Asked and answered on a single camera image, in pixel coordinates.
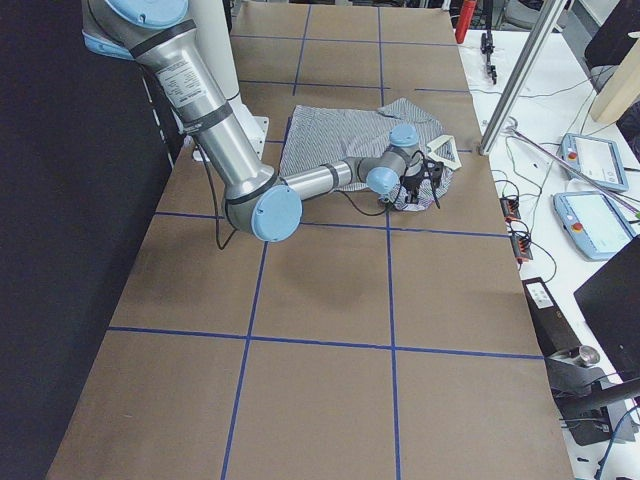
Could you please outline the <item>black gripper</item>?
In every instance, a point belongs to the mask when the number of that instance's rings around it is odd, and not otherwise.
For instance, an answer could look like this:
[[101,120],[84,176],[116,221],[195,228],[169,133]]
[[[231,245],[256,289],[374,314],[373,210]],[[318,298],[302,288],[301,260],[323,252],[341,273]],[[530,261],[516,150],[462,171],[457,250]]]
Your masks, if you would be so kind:
[[402,186],[406,191],[405,202],[411,202],[411,196],[414,196],[414,203],[419,203],[419,192],[423,181],[426,178],[426,170],[421,168],[413,175],[405,175],[402,179]]

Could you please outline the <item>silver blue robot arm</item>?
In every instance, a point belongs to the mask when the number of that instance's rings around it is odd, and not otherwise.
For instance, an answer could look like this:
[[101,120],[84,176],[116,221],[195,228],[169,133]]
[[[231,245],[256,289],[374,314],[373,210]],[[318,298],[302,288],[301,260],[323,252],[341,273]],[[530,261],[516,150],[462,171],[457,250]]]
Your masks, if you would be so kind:
[[220,1],[85,1],[86,47],[132,60],[157,80],[205,170],[224,186],[225,217],[265,242],[298,228],[304,200],[359,182],[379,195],[400,183],[418,149],[414,127],[401,124],[378,157],[347,157],[280,177],[261,161],[236,110],[241,102],[228,24]]

